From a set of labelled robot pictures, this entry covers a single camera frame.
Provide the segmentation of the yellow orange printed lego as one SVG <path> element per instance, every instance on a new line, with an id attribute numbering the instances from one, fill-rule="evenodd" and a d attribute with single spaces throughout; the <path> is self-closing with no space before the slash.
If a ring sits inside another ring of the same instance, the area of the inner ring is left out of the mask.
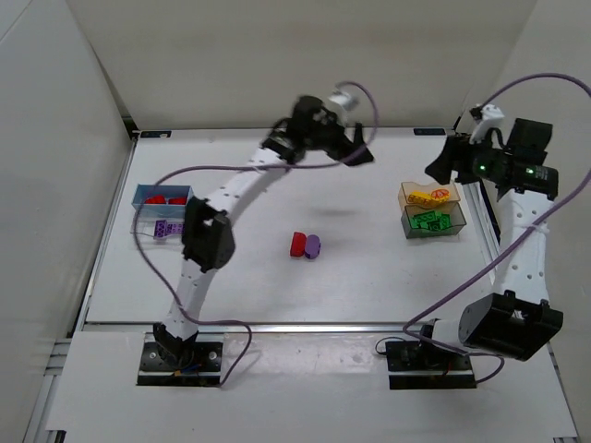
<path id="1" fill-rule="evenodd" d="M 430 193 L 430 198 L 434 204 L 442 204 L 449 200 L 451 194 L 446 188 L 435 189 Z"/>

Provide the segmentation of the yellow black striped lego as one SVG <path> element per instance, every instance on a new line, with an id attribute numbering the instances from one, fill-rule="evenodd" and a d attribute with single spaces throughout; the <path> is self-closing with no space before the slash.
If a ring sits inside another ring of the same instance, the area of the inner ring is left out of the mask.
<path id="1" fill-rule="evenodd" d="M 409 204 L 429 207 L 432 204 L 432 197 L 430 194 L 420 191 L 413 191 L 407 196 Z"/>

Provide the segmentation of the green stepped lego block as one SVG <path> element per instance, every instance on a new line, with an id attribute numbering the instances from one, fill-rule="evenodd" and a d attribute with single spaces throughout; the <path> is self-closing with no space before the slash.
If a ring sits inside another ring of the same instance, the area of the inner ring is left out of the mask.
<path id="1" fill-rule="evenodd" d="M 435 222 L 440 223 L 440 231 L 445 231 L 452 227 L 451 215 L 442 213 Z"/>

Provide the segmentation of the purple half-round lego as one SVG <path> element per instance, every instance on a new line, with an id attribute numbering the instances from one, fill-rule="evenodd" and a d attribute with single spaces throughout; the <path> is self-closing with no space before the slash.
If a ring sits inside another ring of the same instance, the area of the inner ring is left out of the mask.
<path id="1" fill-rule="evenodd" d="M 309 235 L 305 243 L 304 256 L 309 259 L 315 259 L 319 256 L 320 250 L 320 238 L 315 234 Z"/>

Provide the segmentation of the red half-round lego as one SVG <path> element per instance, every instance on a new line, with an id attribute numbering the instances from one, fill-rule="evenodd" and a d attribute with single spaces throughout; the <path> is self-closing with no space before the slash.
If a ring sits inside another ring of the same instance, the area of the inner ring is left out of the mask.
<path id="1" fill-rule="evenodd" d="M 307 236 L 301 232 L 294 232 L 290 245 L 289 255 L 291 257 L 303 257 L 305 255 L 305 247 Z"/>

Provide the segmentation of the red green rounded lego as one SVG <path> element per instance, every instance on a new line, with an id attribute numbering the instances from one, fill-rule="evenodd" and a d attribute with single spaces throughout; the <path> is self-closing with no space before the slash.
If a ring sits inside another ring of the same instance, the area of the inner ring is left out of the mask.
<path id="1" fill-rule="evenodd" d="M 186 197 L 181 197 L 181 198 L 169 198 L 167 200 L 167 203 L 169 205 L 176 205 L 176 206 L 185 206 L 187 204 L 187 198 Z"/>

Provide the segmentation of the red rounded lego brick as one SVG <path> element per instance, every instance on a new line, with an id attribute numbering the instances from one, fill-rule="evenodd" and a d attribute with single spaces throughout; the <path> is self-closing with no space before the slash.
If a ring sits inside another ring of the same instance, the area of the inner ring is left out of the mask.
<path id="1" fill-rule="evenodd" d="M 144 203 L 146 205 L 166 205 L 167 201 L 166 198 L 162 195 L 156 195 L 150 198 L 147 198 Z"/>

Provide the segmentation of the green lego plate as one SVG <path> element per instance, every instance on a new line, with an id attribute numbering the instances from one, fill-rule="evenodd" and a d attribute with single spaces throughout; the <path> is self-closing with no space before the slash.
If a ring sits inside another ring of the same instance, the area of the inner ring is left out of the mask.
<path id="1" fill-rule="evenodd" d="M 440 218 L 440 213 L 436 210 L 418 213 L 413 216 L 413 220 L 418 223 L 436 222 Z"/>

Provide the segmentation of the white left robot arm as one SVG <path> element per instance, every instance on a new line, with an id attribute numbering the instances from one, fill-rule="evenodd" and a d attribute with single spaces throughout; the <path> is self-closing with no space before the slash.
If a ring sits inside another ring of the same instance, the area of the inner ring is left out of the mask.
<path id="1" fill-rule="evenodd" d="M 187 202 L 175 298 L 165 319 L 153 328 L 159 354 L 167 364 L 178 369 L 193 364 L 197 321 L 207 291 L 235 252 L 235 223 L 263 191 L 311 150 L 321 150 L 347 166 L 372 162 L 362 125 L 356 125 L 351 138 L 345 134 L 347 115 L 356 105 L 354 96 L 340 90 L 325 101 L 299 97 L 291 115 L 275 124 L 245 168 L 205 198 Z"/>

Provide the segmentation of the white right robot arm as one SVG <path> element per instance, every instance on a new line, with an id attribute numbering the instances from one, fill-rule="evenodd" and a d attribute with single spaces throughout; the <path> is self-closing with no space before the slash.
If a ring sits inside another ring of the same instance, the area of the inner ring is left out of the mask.
<path id="1" fill-rule="evenodd" d="M 469 135 L 447 138 L 426 173 L 439 184 L 490 181 L 498 191 L 500 263 L 492 292 L 468 305 L 459 319 L 431 320 L 421 341 L 455 353 L 478 350 L 529 360 L 560 330 L 563 313 L 549 304 L 545 281 L 548 228 L 539 218 L 553 207 L 559 174 L 544 166 L 552 136 L 547 123 L 518 118 L 508 139 L 488 129 L 478 142 Z"/>

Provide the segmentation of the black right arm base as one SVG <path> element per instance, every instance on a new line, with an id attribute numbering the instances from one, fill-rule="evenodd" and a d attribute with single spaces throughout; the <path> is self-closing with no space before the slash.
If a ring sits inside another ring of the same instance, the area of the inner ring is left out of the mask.
<path id="1" fill-rule="evenodd" d="M 476 388 L 467 356 L 396 336 L 380 339 L 374 350 L 386 358 L 390 390 Z"/>

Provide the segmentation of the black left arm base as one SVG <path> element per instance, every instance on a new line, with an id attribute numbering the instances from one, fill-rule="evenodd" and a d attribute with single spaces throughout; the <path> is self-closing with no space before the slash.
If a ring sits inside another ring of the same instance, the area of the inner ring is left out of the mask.
<path id="1" fill-rule="evenodd" d="M 212 335 L 197 338 L 188 354 L 179 362 L 165 357 L 164 351 L 152 336 L 143 343 L 137 386 L 143 387 L 218 387 L 223 362 L 223 337 Z"/>

